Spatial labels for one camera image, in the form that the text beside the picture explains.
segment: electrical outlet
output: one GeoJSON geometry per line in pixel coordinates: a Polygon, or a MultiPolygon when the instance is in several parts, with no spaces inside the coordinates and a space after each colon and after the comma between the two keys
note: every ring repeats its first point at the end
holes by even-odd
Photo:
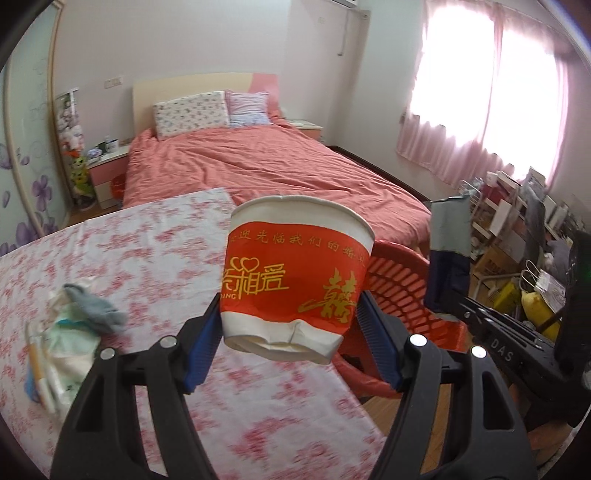
{"type": "Polygon", "coordinates": [[[114,79],[105,80],[105,88],[113,88],[123,85],[123,77],[115,77],[114,79]]]}

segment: blue and gray package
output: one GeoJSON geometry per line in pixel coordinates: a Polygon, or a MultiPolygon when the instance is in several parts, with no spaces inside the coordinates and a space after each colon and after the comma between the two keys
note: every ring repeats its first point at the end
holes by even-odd
{"type": "Polygon", "coordinates": [[[441,318],[442,295],[454,290],[468,295],[470,288],[470,197],[449,197],[431,204],[431,253],[424,304],[441,318]]]}

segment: purple flower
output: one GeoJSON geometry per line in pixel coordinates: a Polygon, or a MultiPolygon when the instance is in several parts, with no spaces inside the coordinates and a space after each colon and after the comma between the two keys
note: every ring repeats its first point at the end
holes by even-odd
{"type": "Polygon", "coordinates": [[[21,222],[17,225],[17,245],[22,247],[23,245],[30,244],[35,240],[39,239],[39,234],[35,227],[32,226],[31,222],[29,221],[29,225],[24,222],[21,222]]]}
{"type": "Polygon", "coordinates": [[[47,185],[48,182],[47,175],[41,175],[39,180],[33,182],[33,195],[37,197],[37,210],[40,212],[45,212],[47,202],[53,197],[51,187],[47,185]]]}
{"type": "Polygon", "coordinates": [[[58,230],[56,225],[56,219],[53,217],[47,218],[47,223],[43,225],[43,231],[46,235],[51,235],[52,233],[56,233],[58,230]]]}
{"type": "Polygon", "coordinates": [[[12,169],[12,163],[10,162],[10,156],[6,145],[0,143],[0,168],[4,170],[12,169]]]}
{"type": "Polygon", "coordinates": [[[9,254],[10,252],[14,251],[17,249],[17,246],[15,244],[12,245],[8,245],[8,244],[2,244],[0,245],[0,257],[3,257],[6,254],[9,254]]]}

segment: purple pillow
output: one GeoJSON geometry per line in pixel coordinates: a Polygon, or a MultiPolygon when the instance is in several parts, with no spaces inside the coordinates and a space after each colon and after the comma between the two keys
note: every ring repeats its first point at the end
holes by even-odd
{"type": "Polygon", "coordinates": [[[253,125],[270,125],[271,120],[267,115],[267,103],[269,94],[259,93],[234,93],[226,91],[226,104],[230,115],[230,127],[251,127],[253,125]]]}

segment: pink curtain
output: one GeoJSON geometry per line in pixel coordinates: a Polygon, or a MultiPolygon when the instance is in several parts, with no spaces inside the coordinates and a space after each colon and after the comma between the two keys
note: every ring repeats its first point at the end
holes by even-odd
{"type": "Polygon", "coordinates": [[[452,186],[487,171],[524,177],[529,164],[550,184],[567,116],[563,58],[571,51],[551,27],[496,2],[427,0],[398,154],[452,186]],[[539,76],[528,78],[537,70],[519,64],[530,51],[540,57],[540,72],[551,69],[538,97],[531,91],[539,76]],[[516,79],[524,84],[513,87],[516,79]]]}

